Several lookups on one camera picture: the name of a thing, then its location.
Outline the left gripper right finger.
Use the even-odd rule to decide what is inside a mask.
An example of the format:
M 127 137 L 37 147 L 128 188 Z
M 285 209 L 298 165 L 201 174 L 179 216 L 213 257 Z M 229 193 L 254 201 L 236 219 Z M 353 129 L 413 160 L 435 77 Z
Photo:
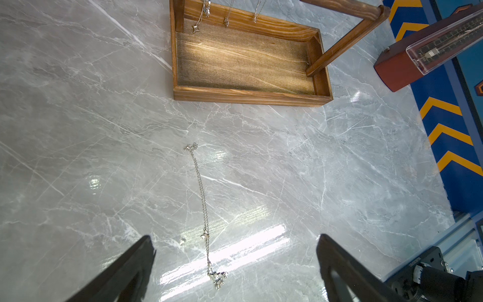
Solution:
M 403 301 L 329 235 L 321 234 L 316 248 L 320 274 L 329 301 Z

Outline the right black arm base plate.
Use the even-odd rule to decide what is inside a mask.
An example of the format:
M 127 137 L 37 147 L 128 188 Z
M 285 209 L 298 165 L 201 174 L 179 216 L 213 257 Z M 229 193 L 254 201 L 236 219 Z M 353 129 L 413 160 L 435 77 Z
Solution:
M 391 273 L 384 284 L 406 301 L 428 301 L 420 285 L 414 281 L 416 266 L 430 266 L 444 273 L 448 272 L 440 248 L 431 246 Z

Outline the wooden jewelry display stand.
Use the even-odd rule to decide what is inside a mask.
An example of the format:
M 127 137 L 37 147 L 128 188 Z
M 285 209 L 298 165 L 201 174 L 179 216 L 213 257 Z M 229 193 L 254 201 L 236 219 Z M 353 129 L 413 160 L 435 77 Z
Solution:
M 329 49 L 310 26 L 210 1 L 171 1 L 177 101 L 320 107 L 333 100 L 328 66 L 391 10 L 361 1 L 311 1 L 360 19 Z

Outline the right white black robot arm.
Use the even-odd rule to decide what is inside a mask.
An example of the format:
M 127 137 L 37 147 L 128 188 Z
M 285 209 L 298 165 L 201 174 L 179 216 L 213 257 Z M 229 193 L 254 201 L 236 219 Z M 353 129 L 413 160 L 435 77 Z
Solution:
M 428 301 L 482 301 L 482 271 L 467 271 L 466 277 L 431 266 L 417 265 L 413 280 Z

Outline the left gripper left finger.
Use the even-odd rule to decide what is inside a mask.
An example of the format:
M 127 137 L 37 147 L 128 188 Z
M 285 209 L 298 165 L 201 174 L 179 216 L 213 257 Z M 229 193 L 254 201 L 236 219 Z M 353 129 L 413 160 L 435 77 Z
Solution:
M 144 235 L 69 301 L 142 301 L 156 251 Z

